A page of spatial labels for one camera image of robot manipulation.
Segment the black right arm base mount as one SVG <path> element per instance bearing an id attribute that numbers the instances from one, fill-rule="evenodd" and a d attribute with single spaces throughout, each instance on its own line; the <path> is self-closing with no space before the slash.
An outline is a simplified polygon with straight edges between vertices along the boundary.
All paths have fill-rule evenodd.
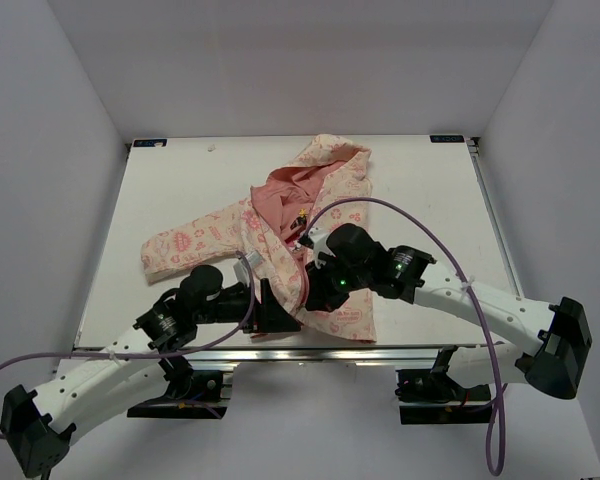
<path id="1" fill-rule="evenodd" d="M 448 375 L 450 360 L 459 348 L 442 348 L 429 369 L 400 368 L 394 394 L 402 425 L 488 424 L 493 399 L 487 384 L 460 386 Z"/>

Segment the pink and cream printed jacket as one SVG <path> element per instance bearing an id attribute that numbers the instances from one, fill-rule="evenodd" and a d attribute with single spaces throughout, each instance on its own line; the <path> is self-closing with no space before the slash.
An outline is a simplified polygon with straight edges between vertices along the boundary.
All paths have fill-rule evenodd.
<path id="1" fill-rule="evenodd" d="M 300 324 L 345 340 L 376 341 L 371 292 L 334 272 L 338 260 L 362 262 L 374 247 L 365 236 L 370 158 L 370 148 L 347 138 L 314 137 L 246 198 L 148 239 L 141 247 L 146 281 L 241 252 Z"/>

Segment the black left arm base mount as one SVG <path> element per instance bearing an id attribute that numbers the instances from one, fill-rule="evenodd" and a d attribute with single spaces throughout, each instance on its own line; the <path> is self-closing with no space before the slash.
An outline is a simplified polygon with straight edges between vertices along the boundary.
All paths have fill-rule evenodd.
<path id="1" fill-rule="evenodd" d="M 128 418 L 197 420 L 222 419 L 232 394 L 233 373 L 229 370 L 194 370 L 186 383 L 130 408 Z"/>

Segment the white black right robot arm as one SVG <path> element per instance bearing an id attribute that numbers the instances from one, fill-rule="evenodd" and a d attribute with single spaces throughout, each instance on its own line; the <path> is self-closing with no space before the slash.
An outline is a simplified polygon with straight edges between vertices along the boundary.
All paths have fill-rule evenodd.
<path id="1" fill-rule="evenodd" d="M 452 399 L 484 384 L 497 366 L 505 383 L 526 383 L 562 400 L 575 398 L 592 347 L 584 306 L 569 297 L 552 304 L 468 280 L 421 250 L 386 249 L 363 228 L 346 223 L 328 233 L 302 235 L 313 253 L 305 309 L 333 312 L 354 293 L 450 314 L 503 338 L 493 348 L 444 348 L 431 371 L 433 390 Z"/>

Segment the blue label sticker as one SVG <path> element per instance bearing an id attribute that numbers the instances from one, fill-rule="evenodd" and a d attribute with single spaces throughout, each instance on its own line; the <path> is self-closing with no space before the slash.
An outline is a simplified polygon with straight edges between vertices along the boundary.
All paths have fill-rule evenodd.
<path id="1" fill-rule="evenodd" d="M 465 139 L 462 135 L 441 135 L 441 134 L 433 134 L 429 136 L 429 139 L 432 143 L 464 143 Z"/>
<path id="2" fill-rule="evenodd" d="M 163 148 L 167 145 L 166 138 L 158 139 L 135 139 L 132 143 L 133 148 Z"/>

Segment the blue label sticker right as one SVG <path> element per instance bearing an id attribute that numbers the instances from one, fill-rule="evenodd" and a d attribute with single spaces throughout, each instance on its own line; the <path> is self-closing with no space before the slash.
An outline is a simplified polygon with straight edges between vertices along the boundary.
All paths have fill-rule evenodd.
<path id="1" fill-rule="evenodd" d="M 429 136 L 429 139 L 432 143 L 464 143 L 465 139 L 462 135 L 441 135 L 441 134 L 433 134 Z"/>

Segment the blue label sticker left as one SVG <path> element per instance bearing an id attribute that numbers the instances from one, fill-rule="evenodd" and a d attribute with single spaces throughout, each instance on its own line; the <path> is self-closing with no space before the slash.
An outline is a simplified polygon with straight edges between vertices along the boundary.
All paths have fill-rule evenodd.
<path id="1" fill-rule="evenodd" d="M 167 145 L 166 138 L 158 139 L 135 139 L 132 143 L 133 148 L 163 148 Z"/>

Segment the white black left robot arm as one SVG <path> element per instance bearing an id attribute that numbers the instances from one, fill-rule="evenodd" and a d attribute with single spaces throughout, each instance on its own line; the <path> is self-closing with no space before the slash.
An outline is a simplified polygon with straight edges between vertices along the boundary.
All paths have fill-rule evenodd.
<path id="1" fill-rule="evenodd" d="M 300 331 L 269 280 L 260 280 L 257 293 L 246 274 L 230 287 L 222 283 L 219 269 L 194 268 L 99 358 L 32 390 L 11 389 L 3 400 L 0 430 L 24 476 L 48 475 L 81 436 L 140 403 L 205 398 L 206 380 L 179 352 L 196 338 L 199 326 L 236 323 L 245 334 Z"/>

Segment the aluminium table edge rail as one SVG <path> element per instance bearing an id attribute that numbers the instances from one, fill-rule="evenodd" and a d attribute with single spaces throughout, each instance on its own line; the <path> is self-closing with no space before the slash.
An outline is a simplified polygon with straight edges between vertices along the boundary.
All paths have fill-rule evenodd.
<path id="1" fill-rule="evenodd" d="M 207 350 L 187 347 L 180 355 L 191 363 L 254 363 L 254 362 L 345 362 L 367 364 L 410 364 L 421 362 L 431 366 L 442 346 L 424 347 L 229 347 Z"/>

